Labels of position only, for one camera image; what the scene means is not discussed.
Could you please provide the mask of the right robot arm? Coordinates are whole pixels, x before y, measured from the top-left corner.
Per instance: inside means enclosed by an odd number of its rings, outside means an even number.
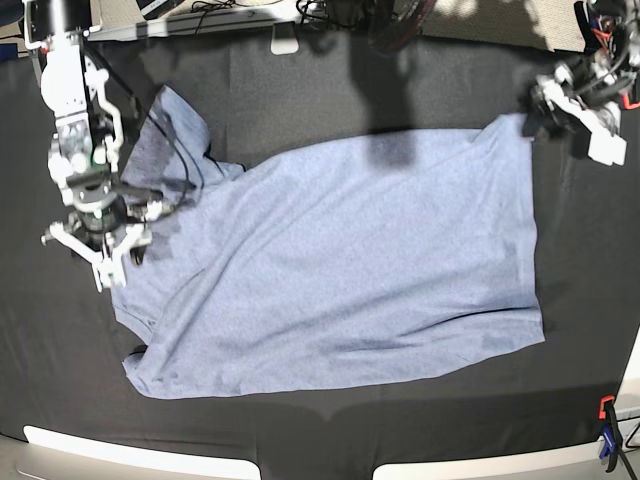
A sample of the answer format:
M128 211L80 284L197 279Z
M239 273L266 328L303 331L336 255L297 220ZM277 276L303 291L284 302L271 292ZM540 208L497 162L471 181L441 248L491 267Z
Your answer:
M172 209L160 191L120 177L125 132L107 98L109 69L88 49L96 29L91 5L26 1L23 9L24 43L41 68L41 95L55 121L49 174L72 210L41 241L56 241L95 267L115 266L125 255L141 264L152 239L149 223Z

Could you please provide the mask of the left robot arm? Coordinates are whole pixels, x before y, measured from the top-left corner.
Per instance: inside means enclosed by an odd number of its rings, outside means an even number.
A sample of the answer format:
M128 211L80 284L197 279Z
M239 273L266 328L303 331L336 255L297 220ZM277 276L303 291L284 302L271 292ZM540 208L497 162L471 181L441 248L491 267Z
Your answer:
M578 128L618 136L621 114L639 107L639 3L577 1L574 13L585 49L535 78L527 136Z

